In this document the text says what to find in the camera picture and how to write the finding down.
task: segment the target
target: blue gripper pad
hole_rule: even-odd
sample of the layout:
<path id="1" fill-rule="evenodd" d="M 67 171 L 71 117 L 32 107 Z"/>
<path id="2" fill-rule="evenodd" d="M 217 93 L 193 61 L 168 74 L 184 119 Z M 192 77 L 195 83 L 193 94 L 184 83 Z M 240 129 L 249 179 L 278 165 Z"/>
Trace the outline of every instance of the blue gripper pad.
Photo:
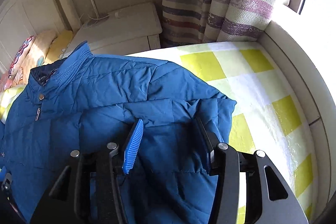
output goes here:
<path id="1" fill-rule="evenodd" d="M 140 142 L 143 135 L 143 121 L 141 119 L 138 122 L 134 123 L 131 132 L 129 141 L 126 144 L 124 152 L 124 164 L 122 169 L 125 174 L 128 174 L 129 171 L 133 168 L 135 158 L 139 150 Z"/>

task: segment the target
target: white headboard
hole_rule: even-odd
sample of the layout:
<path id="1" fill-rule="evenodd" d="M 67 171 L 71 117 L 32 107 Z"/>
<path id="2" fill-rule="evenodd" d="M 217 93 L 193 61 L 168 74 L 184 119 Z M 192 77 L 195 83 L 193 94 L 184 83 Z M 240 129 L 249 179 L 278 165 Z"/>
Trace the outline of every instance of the white headboard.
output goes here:
<path id="1" fill-rule="evenodd" d="M 8 70 L 23 41 L 46 30 L 79 29 L 72 0 L 5 0 L 0 6 L 0 72 Z"/>

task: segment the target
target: blue jacket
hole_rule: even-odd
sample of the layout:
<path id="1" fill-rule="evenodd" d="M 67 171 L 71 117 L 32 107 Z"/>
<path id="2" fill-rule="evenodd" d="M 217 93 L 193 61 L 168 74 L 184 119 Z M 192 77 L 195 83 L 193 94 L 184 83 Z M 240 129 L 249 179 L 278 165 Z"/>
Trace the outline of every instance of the blue jacket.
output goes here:
<path id="1" fill-rule="evenodd" d="M 30 221 L 72 150 L 121 141 L 141 118 L 137 160 L 121 185 L 129 223 L 207 223 L 217 177 L 202 168 L 190 123 L 197 114 L 228 142 L 235 104 L 175 63 L 95 56 L 82 43 L 67 59 L 31 70 L 0 127 L 0 166 L 12 173 L 14 199 Z"/>

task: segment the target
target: white nightstand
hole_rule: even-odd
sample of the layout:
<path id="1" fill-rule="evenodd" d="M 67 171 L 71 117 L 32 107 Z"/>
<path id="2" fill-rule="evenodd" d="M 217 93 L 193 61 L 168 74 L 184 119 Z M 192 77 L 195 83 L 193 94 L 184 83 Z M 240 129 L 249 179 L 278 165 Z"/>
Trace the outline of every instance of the white nightstand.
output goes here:
<path id="1" fill-rule="evenodd" d="M 93 54 L 127 55 L 160 48 L 161 24 L 154 4 L 145 3 L 109 13 L 110 17 L 96 25 L 84 24 L 71 43 L 64 57 L 83 41 Z"/>

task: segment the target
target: jacket collar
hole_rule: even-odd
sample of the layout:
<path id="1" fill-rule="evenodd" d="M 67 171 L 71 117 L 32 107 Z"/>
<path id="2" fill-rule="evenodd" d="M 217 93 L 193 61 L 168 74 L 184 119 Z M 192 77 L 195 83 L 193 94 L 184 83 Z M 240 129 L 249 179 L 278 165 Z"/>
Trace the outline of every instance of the jacket collar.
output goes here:
<path id="1" fill-rule="evenodd" d="M 87 41 L 84 41 L 75 48 L 68 58 L 33 68 L 28 78 L 28 97 L 34 104 L 40 104 L 40 94 L 46 98 L 57 95 L 62 86 L 67 85 L 73 79 L 83 63 L 91 56 L 92 53 Z"/>

